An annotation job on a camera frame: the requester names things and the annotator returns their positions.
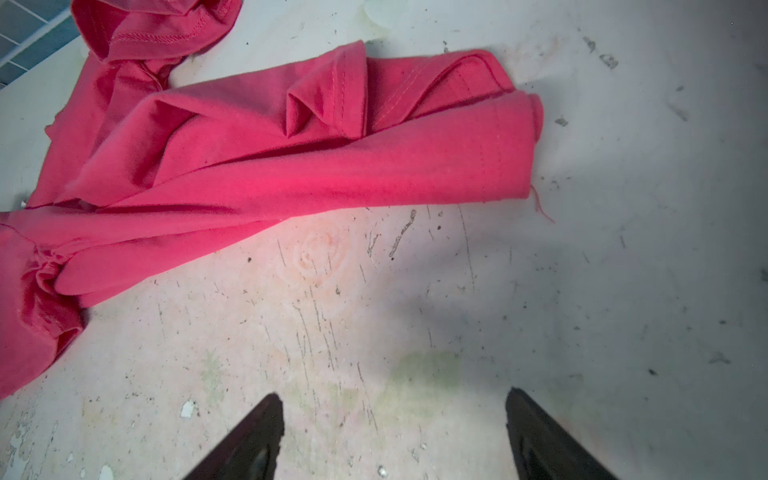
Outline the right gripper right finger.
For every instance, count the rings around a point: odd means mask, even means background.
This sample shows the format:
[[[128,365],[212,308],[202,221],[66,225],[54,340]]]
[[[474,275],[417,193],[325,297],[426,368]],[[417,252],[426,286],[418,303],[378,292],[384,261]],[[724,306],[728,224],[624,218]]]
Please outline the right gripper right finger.
[[[617,479],[524,390],[512,388],[505,408],[520,479]]]

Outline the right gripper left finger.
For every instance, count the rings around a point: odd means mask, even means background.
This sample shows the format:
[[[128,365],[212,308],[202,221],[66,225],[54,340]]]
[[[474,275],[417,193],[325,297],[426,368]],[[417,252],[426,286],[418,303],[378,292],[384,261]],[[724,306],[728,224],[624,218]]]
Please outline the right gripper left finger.
[[[185,480],[272,480],[285,433],[283,402],[265,396]]]

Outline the pink t shirt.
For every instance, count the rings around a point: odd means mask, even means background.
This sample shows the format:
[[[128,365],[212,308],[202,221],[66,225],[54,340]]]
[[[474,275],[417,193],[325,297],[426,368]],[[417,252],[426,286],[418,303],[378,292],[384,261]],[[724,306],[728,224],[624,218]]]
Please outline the pink t shirt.
[[[543,105],[485,50],[371,58],[362,42],[184,87],[172,69],[237,1],[75,1],[89,47],[24,209],[1,216],[1,393],[81,312],[284,220],[529,195]]]

